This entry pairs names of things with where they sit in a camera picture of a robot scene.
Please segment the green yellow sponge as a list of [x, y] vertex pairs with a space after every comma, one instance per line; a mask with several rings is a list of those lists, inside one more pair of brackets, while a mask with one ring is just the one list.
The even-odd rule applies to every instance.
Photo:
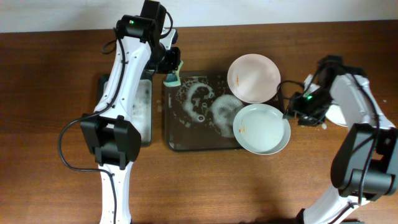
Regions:
[[167, 76], [164, 80], [164, 85], [166, 87], [172, 88], [172, 87], [177, 87], [177, 86], [181, 85], [180, 70], [181, 70], [182, 66], [183, 66], [183, 60], [180, 61], [176, 70], [167, 74]]

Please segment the pale green plate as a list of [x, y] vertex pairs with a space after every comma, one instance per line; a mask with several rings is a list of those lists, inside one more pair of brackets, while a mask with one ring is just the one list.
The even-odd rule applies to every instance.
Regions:
[[290, 124], [281, 111], [266, 104], [247, 105], [236, 114], [233, 133], [247, 151], [262, 156], [276, 154], [290, 141]]

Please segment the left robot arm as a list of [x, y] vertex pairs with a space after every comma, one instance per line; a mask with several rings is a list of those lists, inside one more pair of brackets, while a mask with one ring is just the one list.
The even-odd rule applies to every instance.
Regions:
[[129, 179], [141, 148], [141, 134], [132, 123], [133, 102], [142, 74], [175, 73], [180, 51], [178, 34], [164, 29], [169, 14], [123, 16], [114, 29], [116, 56], [94, 113], [80, 121], [89, 152], [101, 175], [101, 223], [131, 223]]

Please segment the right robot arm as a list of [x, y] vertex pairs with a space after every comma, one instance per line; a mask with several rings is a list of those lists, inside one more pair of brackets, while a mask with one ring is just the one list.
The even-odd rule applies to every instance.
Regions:
[[329, 188], [295, 221], [342, 223], [359, 207], [396, 192], [397, 128], [378, 106], [364, 70], [345, 65], [340, 56], [322, 58], [301, 87], [303, 92], [288, 98], [283, 117], [318, 126], [330, 106], [337, 105], [348, 134], [333, 159]]

